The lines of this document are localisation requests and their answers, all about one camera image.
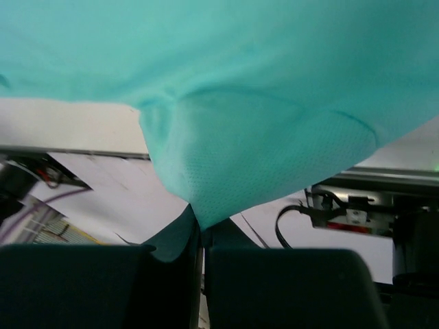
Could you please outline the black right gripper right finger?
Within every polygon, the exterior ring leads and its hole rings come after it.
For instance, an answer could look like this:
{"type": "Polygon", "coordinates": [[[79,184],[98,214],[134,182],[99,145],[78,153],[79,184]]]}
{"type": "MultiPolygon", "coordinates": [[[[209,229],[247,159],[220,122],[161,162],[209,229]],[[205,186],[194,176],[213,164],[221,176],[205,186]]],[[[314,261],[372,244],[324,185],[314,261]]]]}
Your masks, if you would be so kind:
{"type": "Polygon", "coordinates": [[[203,231],[202,246],[207,249],[214,246],[259,248],[231,219],[225,219],[203,231]]]}

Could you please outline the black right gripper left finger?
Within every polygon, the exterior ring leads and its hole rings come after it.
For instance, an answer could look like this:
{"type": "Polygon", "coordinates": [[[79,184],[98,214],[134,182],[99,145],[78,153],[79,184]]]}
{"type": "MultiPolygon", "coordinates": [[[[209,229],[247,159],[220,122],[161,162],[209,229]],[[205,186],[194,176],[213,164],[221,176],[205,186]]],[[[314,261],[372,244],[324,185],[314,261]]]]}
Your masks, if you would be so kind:
{"type": "Polygon", "coordinates": [[[180,258],[192,243],[198,245],[200,227],[191,205],[169,225],[142,243],[150,254],[163,263],[172,263],[180,258]]]}

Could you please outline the teal t-shirt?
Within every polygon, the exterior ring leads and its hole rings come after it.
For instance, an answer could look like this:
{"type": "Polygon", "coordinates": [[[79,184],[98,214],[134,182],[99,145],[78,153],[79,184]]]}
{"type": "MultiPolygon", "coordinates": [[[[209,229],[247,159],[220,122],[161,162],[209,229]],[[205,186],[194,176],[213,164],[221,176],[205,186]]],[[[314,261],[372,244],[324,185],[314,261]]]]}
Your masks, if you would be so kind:
{"type": "Polygon", "coordinates": [[[438,114],[437,1],[2,1],[1,96],[123,103],[202,228],[438,114]]]}

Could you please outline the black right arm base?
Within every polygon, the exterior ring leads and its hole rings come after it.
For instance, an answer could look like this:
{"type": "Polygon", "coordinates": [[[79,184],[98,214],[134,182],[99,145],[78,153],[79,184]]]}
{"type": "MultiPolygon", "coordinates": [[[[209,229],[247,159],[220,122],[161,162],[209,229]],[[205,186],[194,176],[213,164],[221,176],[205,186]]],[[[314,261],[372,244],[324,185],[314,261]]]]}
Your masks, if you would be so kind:
{"type": "Polygon", "coordinates": [[[280,210],[274,227],[289,212],[307,216],[314,228],[392,239],[393,284],[438,288],[438,188],[391,183],[319,183],[305,191],[307,203],[280,210]]]}

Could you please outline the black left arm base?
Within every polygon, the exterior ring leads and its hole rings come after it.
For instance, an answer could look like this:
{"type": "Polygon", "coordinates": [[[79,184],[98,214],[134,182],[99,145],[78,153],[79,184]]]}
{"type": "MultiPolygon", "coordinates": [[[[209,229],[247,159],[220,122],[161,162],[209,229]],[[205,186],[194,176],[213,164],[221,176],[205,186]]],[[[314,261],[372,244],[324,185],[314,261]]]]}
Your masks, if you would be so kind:
{"type": "Polygon", "coordinates": [[[38,183],[50,189],[62,185],[90,189],[72,170],[47,153],[1,150],[2,202],[21,202],[38,183]]]}

